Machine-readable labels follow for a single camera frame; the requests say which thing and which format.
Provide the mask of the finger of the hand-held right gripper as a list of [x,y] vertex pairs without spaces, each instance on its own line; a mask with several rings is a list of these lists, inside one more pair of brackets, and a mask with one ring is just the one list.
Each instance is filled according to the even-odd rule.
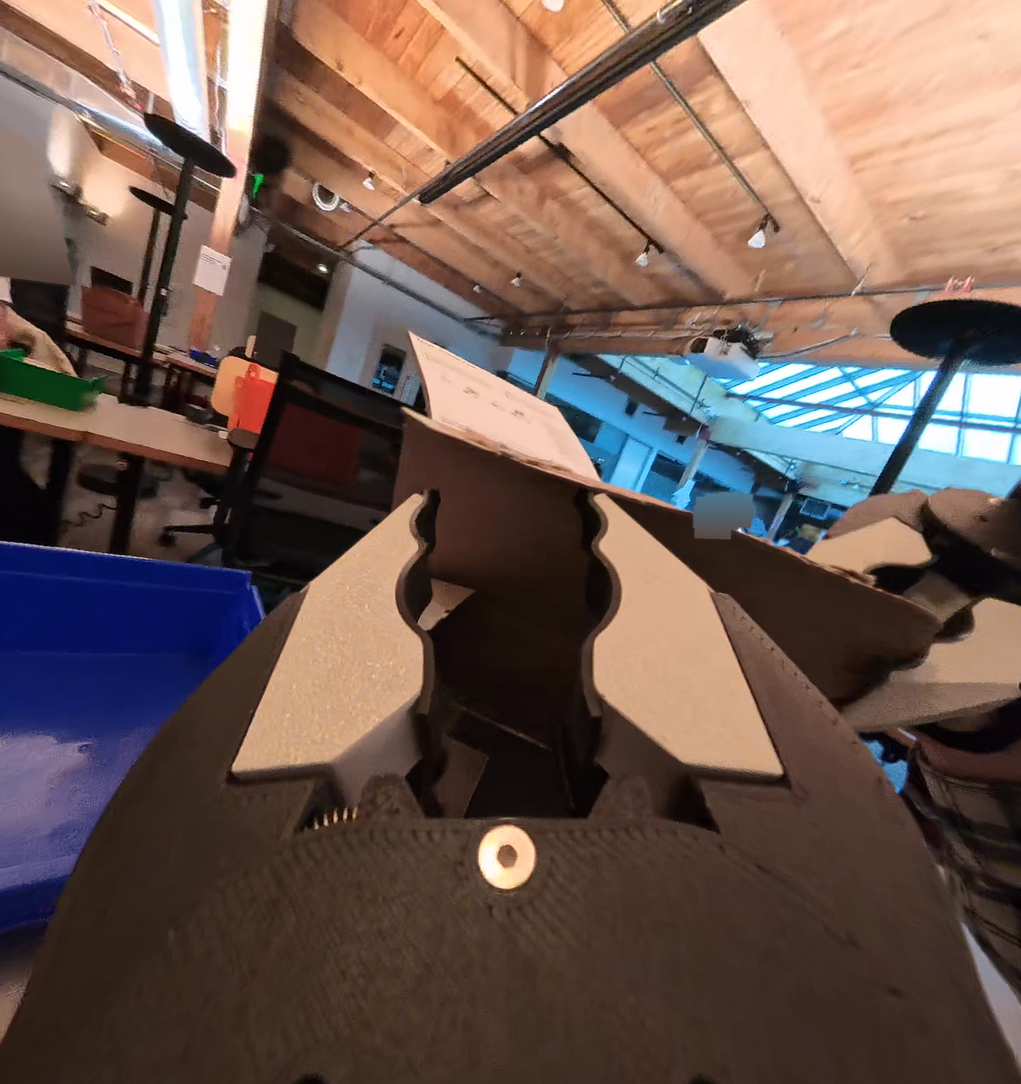
[[875,588],[912,588],[935,556],[919,530],[891,517],[844,535],[826,537],[809,550],[806,559]]
[[982,601],[972,616],[969,634],[934,643],[920,664],[894,671],[841,709],[843,720],[863,734],[912,730],[1014,701],[1021,693],[1021,606]]

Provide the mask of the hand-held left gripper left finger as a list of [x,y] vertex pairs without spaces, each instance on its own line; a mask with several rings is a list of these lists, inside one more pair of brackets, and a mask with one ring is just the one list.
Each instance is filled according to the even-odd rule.
[[434,648],[427,556],[440,499],[411,495],[303,589],[231,767],[242,783],[325,780],[358,797],[425,752]]

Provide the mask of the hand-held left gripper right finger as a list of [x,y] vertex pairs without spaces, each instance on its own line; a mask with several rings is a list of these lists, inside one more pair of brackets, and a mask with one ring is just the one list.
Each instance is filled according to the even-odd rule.
[[581,774],[778,783],[780,756],[714,595],[612,495],[579,491]]

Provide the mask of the dark toy truck box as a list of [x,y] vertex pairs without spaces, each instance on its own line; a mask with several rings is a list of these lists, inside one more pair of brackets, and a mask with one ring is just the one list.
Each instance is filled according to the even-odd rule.
[[[404,424],[395,503],[429,490],[440,499],[429,575],[473,592],[434,634],[436,672],[457,711],[546,749],[545,810],[586,813],[609,777],[573,765],[583,617],[579,491],[612,495],[836,707],[922,660],[935,640],[935,621],[919,609],[788,549],[738,530],[709,535],[700,516],[413,416]],[[649,786],[662,815],[707,824],[695,811],[700,795],[692,779]]]

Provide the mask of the background desk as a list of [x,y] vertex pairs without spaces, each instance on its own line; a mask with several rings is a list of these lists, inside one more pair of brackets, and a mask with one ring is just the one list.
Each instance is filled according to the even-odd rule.
[[216,475],[225,474],[232,460],[231,446],[212,430],[109,395],[85,411],[0,396],[0,425]]

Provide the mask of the black office chair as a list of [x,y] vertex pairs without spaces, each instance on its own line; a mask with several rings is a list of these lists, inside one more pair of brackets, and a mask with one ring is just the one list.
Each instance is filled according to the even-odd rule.
[[209,535],[219,545],[227,532],[234,498],[238,495],[240,483],[249,466],[259,441],[259,435],[249,429],[232,428],[217,434],[223,437],[230,448],[230,461],[223,473],[208,469],[182,467],[184,478],[205,492],[204,508],[214,511],[210,522],[167,524],[157,537],[163,549],[173,549],[178,535]]

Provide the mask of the white ceiling projector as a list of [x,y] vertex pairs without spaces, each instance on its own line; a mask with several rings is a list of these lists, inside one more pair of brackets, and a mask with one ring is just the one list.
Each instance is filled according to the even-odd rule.
[[697,336],[685,357],[688,363],[713,379],[746,382],[760,373],[761,348],[757,336],[735,327]]

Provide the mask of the blue storage bin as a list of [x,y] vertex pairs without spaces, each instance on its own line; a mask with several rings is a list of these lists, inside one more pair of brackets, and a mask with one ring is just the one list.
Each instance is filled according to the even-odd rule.
[[0,938],[49,921],[126,773],[263,615],[244,571],[0,542]]

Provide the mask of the orange and black chair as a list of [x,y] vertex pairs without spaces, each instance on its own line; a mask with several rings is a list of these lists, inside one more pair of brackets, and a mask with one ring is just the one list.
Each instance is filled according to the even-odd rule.
[[229,430],[241,429],[258,436],[276,382],[276,371],[245,356],[228,354],[219,362],[209,397],[210,406],[224,416]]

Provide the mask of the printed instruction sheet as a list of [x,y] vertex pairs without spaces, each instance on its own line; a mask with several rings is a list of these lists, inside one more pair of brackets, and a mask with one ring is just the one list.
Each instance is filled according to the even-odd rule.
[[426,416],[531,462],[599,481],[584,446],[563,414],[483,367],[409,332]]

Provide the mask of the green storage bin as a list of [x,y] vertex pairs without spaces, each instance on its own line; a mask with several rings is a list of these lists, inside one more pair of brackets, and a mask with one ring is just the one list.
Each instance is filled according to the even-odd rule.
[[0,396],[69,412],[92,408],[105,379],[86,379],[37,364],[22,348],[0,350]]

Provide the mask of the brown box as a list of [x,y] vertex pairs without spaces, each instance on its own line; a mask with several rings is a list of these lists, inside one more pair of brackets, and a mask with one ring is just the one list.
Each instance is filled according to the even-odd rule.
[[80,297],[80,321],[87,335],[124,348],[143,349],[148,313],[135,297],[105,286],[83,286]]

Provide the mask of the black ceiling rail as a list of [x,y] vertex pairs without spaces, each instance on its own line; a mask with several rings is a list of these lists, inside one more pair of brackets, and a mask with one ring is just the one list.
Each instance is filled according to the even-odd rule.
[[740,5],[739,1],[677,1],[663,7],[526,112],[450,163],[421,186],[414,198],[429,205],[444,197]]

